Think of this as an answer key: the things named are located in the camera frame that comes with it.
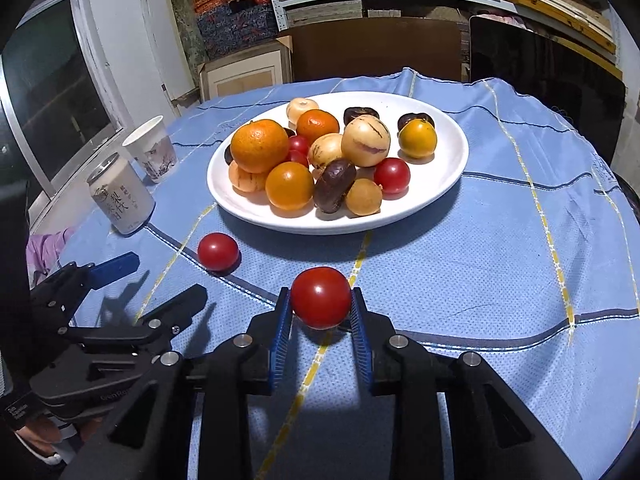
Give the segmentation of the person left hand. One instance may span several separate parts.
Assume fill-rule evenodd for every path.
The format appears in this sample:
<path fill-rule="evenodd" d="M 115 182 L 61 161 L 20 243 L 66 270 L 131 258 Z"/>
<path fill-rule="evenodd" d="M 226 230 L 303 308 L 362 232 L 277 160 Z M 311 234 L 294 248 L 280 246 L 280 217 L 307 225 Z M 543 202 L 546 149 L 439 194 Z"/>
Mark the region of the person left hand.
<path fill-rule="evenodd" d="M 14 434 L 24 448 L 40 462 L 50 466 L 68 464 L 96 433 L 102 422 L 102 417 L 63 422 L 51 414 L 42 414 L 30 418 Z"/>

